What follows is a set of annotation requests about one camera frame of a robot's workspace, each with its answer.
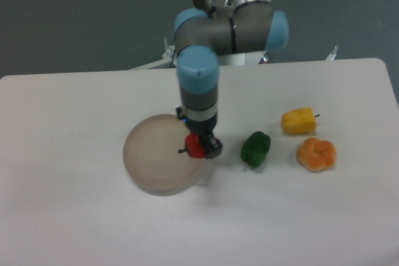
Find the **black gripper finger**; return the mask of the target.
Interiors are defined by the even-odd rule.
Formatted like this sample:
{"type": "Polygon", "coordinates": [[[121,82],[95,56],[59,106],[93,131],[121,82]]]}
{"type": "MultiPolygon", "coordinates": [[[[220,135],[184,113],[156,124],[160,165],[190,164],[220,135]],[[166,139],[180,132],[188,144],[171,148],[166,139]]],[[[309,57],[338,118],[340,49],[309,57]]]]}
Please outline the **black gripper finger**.
{"type": "Polygon", "coordinates": [[[199,140],[206,159],[214,159],[221,154],[223,144],[213,134],[200,135],[199,140]]]}

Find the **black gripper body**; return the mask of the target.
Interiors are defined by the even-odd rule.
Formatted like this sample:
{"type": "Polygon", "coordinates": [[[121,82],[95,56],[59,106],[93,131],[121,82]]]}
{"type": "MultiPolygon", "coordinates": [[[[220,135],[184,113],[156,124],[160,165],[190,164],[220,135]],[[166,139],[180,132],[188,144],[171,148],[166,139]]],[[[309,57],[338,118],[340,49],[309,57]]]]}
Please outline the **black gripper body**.
{"type": "Polygon", "coordinates": [[[176,108],[176,115],[191,133],[201,136],[213,135],[218,120],[218,113],[213,108],[197,111],[180,106],[176,108]]]}

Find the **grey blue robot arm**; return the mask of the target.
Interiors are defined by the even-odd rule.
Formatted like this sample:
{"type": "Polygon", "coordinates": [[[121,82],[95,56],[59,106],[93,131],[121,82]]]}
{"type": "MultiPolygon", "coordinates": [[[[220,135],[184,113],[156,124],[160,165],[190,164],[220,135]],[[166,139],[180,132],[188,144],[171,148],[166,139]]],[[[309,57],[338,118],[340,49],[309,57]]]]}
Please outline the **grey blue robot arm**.
{"type": "Polygon", "coordinates": [[[219,58],[223,55],[278,50],[289,39],[287,16],[271,0],[193,0],[174,23],[176,66],[181,105],[178,119],[189,135],[183,151],[192,158],[213,159],[222,144],[214,136],[218,119],[219,58]]]}

